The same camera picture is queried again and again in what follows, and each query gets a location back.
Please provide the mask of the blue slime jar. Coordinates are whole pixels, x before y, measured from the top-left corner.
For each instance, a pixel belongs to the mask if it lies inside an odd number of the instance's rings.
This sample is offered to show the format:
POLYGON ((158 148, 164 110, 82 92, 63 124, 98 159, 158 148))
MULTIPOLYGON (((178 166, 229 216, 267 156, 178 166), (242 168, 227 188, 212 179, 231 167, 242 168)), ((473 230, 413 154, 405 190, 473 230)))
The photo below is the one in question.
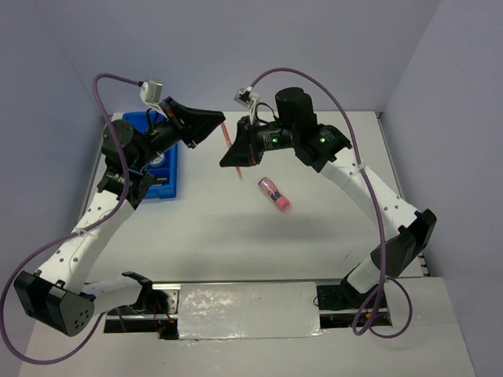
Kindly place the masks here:
POLYGON ((161 169, 164 168, 167 162, 166 155, 164 153, 159 154, 154 160, 149 164, 150 169, 161 169))

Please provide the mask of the pink cap bottle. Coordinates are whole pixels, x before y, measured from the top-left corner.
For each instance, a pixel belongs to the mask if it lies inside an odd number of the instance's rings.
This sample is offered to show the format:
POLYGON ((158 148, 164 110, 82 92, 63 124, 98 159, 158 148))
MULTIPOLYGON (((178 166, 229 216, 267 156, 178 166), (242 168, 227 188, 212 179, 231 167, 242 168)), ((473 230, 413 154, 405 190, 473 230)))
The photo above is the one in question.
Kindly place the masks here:
POLYGON ((262 178, 258 186, 262 193, 267 196, 274 206, 281 212, 286 212, 290 208, 289 200, 279 191, 277 186, 268 178, 262 178))

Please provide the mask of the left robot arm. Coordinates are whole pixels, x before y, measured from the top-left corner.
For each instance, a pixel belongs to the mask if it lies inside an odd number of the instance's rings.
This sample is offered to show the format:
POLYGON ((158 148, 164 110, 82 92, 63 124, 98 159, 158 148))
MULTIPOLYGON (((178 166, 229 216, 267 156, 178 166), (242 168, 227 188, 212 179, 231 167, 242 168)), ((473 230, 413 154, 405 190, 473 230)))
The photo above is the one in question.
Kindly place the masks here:
POLYGON ((145 313, 159 298, 152 281, 138 273, 86 281, 110 239, 155 183, 145 168, 179 141, 195 148, 225 120, 222 112, 188 108, 170 97, 160 102, 158 112, 160 120, 145 131, 124 119, 105 128, 101 152, 106 171, 74 228, 75 236, 61 243, 34 273, 21 272, 13 282, 29 317, 73 337, 97 314, 120 306, 145 313))

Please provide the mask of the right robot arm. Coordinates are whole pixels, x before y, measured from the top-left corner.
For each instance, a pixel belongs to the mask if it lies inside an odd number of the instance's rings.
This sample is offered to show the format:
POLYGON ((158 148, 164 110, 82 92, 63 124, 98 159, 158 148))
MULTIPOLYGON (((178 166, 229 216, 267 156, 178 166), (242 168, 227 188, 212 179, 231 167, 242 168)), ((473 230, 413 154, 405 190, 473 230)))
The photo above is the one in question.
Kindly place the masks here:
POLYGON ((359 307, 380 276, 399 276, 425 249, 437 217, 403 200, 370 168, 359 164, 350 140, 336 127, 318 122, 311 97, 299 87, 275 96, 277 116, 262 124, 256 115, 259 95, 252 88, 237 91, 235 101, 249 110, 237 123, 237 134, 221 167, 253 167, 268 151, 293 149, 296 157, 335 183, 371 219, 385 240, 344 278, 342 299, 359 307))

